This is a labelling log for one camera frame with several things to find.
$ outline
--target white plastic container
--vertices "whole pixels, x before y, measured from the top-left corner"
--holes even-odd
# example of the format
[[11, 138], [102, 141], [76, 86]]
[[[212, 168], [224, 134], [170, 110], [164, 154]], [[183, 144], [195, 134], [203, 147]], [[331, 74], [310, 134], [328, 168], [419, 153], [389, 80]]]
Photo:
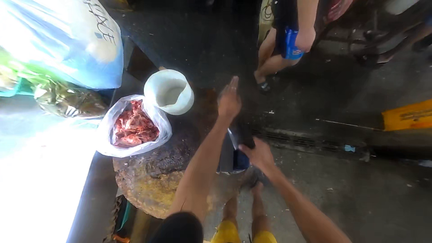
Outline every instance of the white plastic container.
[[194, 104], [194, 92], [186, 77], [176, 70], [154, 73], [144, 85], [144, 96], [166, 113], [181, 115]]

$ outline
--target leg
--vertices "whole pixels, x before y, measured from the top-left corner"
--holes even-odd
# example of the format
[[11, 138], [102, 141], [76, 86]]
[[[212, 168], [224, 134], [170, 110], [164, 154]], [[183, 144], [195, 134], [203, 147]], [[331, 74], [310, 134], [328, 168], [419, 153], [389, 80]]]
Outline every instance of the leg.
[[254, 72], [255, 80], [257, 83], [263, 83], [266, 81], [266, 76], [274, 74], [286, 67], [294, 66], [300, 61], [299, 59], [290, 60], [284, 59], [281, 55], [272, 56], [267, 59], [264, 64]]
[[223, 219], [213, 235], [211, 243], [240, 243], [238, 237], [238, 225], [235, 217], [237, 216], [237, 196], [228, 200], [223, 208]]
[[269, 34], [264, 39], [258, 51], [258, 68], [260, 68], [264, 62], [269, 59], [273, 53], [276, 45], [276, 29], [271, 27]]
[[380, 54], [377, 63], [386, 63], [390, 61], [398, 51], [423, 39], [424, 37], [428, 36], [431, 33], [432, 33], [432, 26], [423, 24], [423, 26], [418, 28], [414, 33], [412, 33], [411, 35], [403, 39], [396, 47]]
[[223, 219], [222, 221], [231, 221], [234, 223], [235, 227], [238, 229], [237, 225], [237, 195], [232, 197], [225, 203], [225, 207], [223, 207]]
[[257, 185], [252, 188], [252, 195], [254, 202], [252, 204], [252, 240], [255, 235], [261, 231], [270, 231], [270, 223], [264, 211], [263, 200], [261, 199], [261, 192], [263, 184], [258, 182]]

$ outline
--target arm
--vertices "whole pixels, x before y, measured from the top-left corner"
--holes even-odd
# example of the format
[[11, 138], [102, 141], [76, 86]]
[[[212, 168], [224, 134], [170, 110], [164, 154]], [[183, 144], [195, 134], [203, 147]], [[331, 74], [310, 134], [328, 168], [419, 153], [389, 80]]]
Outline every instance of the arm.
[[319, 0], [297, 0], [297, 13], [299, 16], [299, 32], [295, 39], [295, 46], [309, 52], [315, 40], [315, 18]]
[[348, 237], [319, 209], [306, 199], [284, 176], [274, 164], [270, 147], [263, 141], [254, 138], [255, 148], [240, 145], [254, 166], [258, 167], [282, 194], [287, 206], [310, 243], [350, 243]]
[[189, 162], [178, 184], [169, 214], [189, 211], [201, 222], [204, 221], [208, 207], [206, 200], [219, 164], [222, 142], [229, 125], [241, 108], [237, 86], [238, 77], [234, 76], [222, 91], [216, 124]]

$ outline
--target drain grate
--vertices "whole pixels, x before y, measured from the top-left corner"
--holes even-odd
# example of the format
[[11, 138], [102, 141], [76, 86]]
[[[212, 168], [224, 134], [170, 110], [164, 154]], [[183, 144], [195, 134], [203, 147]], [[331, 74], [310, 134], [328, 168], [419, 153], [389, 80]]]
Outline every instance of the drain grate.
[[330, 152], [338, 152], [341, 149], [341, 144], [333, 141], [323, 141], [321, 148]]
[[277, 144], [288, 145], [291, 148], [298, 148], [299, 150], [344, 152], [343, 144], [336, 141], [317, 140], [280, 132], [260, 131], [258, 129], [251, 129], [251, 133], [253, 136], [261, 137]]
[[307, 138], [307, 137], [297, 137], [294, 136], [292, 143], [294, 146], [300, 146], [300, 147], [305, 147], [305, 148], [313, 148], [316, 147], [315, 146], [315, 141]]

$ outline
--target raw meat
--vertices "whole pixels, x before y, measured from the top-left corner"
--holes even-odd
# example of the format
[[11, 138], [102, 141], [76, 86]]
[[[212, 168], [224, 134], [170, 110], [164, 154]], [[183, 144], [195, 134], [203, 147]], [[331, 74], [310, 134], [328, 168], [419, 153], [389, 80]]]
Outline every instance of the raw meat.
[[134, 147], [154, 141], [159, 136], [159, 129], [141, 109], [142, 100], [131, 100], [132, 110], [125, 110], [117, 118], [114, 127], [117, 147]]

